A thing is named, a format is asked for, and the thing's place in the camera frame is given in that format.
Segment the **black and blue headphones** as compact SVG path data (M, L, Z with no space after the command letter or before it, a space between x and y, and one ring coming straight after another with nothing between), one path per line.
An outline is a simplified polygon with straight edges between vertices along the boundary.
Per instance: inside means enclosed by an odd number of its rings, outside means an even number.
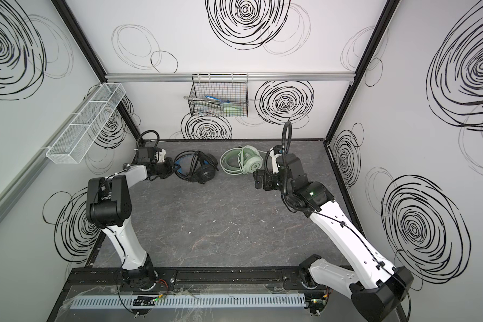
M182 161L190 157L191 163L187 173L184 172ZM197 182L205 185L213 180L219 172L217 158L212 154L206 154L200 150L187 150L178 154L174 160L175 174L181 180Z

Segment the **mint green headphones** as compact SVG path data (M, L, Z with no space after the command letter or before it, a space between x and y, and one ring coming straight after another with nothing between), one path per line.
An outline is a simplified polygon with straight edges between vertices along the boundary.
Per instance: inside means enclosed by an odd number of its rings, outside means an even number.
M265 156L264 151L245 145L225 151L219 165L224 173L232 176L252 174L263 168Z

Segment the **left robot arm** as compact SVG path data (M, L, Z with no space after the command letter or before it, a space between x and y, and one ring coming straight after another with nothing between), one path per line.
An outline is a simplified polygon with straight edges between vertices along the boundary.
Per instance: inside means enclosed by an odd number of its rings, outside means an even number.
M141 246L131 222L130 188L142 181L169 178L174 173L173 160L160 148L155 130L140 134L132 162L123 170L105 177L92 178L87 187L86 218L111 241L121 260L119 273L127 283L136 283L141 291L151 291L157 284L169 289L159 278L150 255Z

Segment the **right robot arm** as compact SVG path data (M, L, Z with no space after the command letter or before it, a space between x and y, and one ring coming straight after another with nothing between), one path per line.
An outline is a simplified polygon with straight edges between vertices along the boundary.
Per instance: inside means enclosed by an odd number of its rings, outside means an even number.
M286 122L280 145L266 153L262 168L253 174L255 186L278 191L285 207L321 228L350 263L350 268L342 268L314 254L299 266L301 282L306 288L324 286L344 295L366 321L384 321L410 299L413 275L362 235L325 185L308 179L301 160L289 151L291 139L292 124Z

